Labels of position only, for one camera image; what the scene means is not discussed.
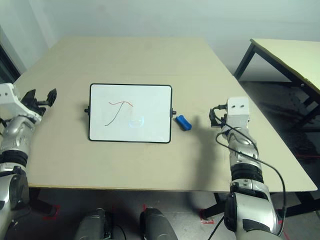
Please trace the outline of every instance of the beige tabletop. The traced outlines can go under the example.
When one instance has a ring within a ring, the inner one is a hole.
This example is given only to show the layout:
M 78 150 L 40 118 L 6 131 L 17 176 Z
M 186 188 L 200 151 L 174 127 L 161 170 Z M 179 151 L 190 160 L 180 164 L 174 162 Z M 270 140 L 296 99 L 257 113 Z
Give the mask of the beige tabletop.
M 92 83 L 171 85 L 172 106 L 192 130 L 172 120 L 168 144 L 89 141 L 84 109 Z M 21 95 L 36 89 L 39 100 L 57 89 L 34 133 L 27 163 L 32 187 L 229 191 L 229 152 L 215 143 L 220 129 L 210 128 L 208 114 L 227 98 L 247 94 L 203 39 L 64 38 L 16 85 Z M 316 190 L 251 100 L 250 119 L 260 158 L 280 171 L 287 190 Z M 263 166 L 263 177 L 270 191 L 282 191 L 271 169 Z
M 320 94 L 320 42 L 259 38 L 251 42 Z

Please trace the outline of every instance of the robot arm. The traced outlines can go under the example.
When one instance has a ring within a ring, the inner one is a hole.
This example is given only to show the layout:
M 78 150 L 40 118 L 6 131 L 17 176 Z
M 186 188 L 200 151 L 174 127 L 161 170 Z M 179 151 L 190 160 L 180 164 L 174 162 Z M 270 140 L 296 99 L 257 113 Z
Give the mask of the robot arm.
M 49 92 L 46 101 L 37 101 L 36 90 L 29 91 L 21 100 L 11 83 L 0 84 L 0 106 L 12 114 L 0 146 L 0 239 L 4 239 L 16 213 L 29 203 L 26 165 L 36 124 L 40 123 L 46 108 L 56 100 L 57 90 Z
M 215 109 L 227 111 L 221 124 L 216 121 Z M 276 211 L 268 186 L 264 184 L 261 164 L 255 160 L 259 159 L 258 149 L 247 127 L 248 98 L 229 98 L 226 105 L 211 109 L 209 118 L 212 127 L 222 128 L 219 135 L 226 138 L 230 149 L 231 183 L 225 204 L 225 226 L 235 232 L 239 240 L 280 239 L 276 235 Z

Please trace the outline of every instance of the white wall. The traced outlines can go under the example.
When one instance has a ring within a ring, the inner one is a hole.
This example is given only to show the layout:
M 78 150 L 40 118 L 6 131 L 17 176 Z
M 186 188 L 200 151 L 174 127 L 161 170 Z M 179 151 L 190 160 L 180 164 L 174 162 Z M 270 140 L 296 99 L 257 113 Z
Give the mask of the white wall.
M 0 31 L 1 44 L 20 72 L 48 50 L 27 0 L 0 0 Z
M 24 56 L 25 40 L 41 42 L 28 50 L 39 56 L 44 45 L 51 47 L 66 35 L 204 37 L 232 73 L 250 38 L 320 41 L 318 0 L 29 0 L 28 8 L 20 8 L 17 18 L 24 24 L 13 24 L 25 27 L 25 32 L 37 28 L 42 34 L 31 38 L 25 33 L 26 39 L 8 37 L 27 68 L 37 57 Z M 36 21 L 26 24 L 30 9 Z M 278 76 L 262 60 L 255 60 L 249 70 L 255 72 L 254 78 Z

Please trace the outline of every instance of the eraser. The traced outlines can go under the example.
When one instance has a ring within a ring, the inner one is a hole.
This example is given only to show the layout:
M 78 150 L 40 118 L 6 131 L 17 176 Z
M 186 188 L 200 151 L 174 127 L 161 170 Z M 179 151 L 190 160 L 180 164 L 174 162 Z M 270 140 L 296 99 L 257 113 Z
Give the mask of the eraser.
M 176 122 L 185 130 L 188 131 L 192 128 L 192 125 L 185 119 L 183 115 L 175 117 Z

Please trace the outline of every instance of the whiteboard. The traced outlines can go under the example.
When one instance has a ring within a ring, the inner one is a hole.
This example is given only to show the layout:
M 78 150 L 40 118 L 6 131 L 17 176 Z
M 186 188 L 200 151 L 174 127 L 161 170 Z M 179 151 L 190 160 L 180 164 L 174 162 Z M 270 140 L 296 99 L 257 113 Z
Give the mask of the whiteboard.
M 91 141 L 169 143 L 172 88 L 169 85 L 90 85 Z

